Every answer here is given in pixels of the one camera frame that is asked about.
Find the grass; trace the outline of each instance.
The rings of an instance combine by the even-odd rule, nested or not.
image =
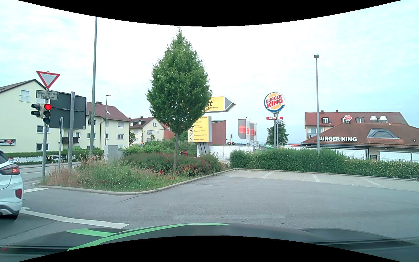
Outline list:
[[[137,164],[125,161],[106,163],[101,158],[85,160],[72,171],[67,166],[48,173],[39,185],[88,188],[113,192],[140,192],[162,188],[190,179],[202,177],[161,175]]]

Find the car taillight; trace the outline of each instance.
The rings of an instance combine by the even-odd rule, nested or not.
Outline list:
[[[17,197],[18,199],[22,199],[22,189],[17,189],[15,191],[15,197]]]
[[[6,165],[5,167],[0,168],[0,173],[3,175],[20,175],[19,166],[16,164]]]

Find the tree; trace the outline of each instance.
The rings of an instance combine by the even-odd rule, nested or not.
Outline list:
[[[176,136],[176,172],[179,134],[191,128],[203,116],[212,96],[203,63],[182,36],[180,27],[164,56],[153,67],[152,77],[151,90],[147,93],[150,112]]]
[[[288,143],[289,139],[287,138],[287,130],[285,129],[285,122],[279,123],[279,143],[284,142]],[[274,126],[267,128],[268,129],[268,138],[266,139],[267,144],[274,144]]]
[[[131,146],[137,138],[134,133],[129,134],[129,146]]]

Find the tree trunk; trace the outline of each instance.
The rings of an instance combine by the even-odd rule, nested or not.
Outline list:
[[[174,146],[174,174],[177,173],[177,146],[179,143],[179,134],[176,133],[176,145]]]

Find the burger king logo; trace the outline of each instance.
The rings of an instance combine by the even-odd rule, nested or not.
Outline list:
[[[270,93],[265,97],[265,108],[270,112],[277,112],[284,109],[285,99],[277,92]]]

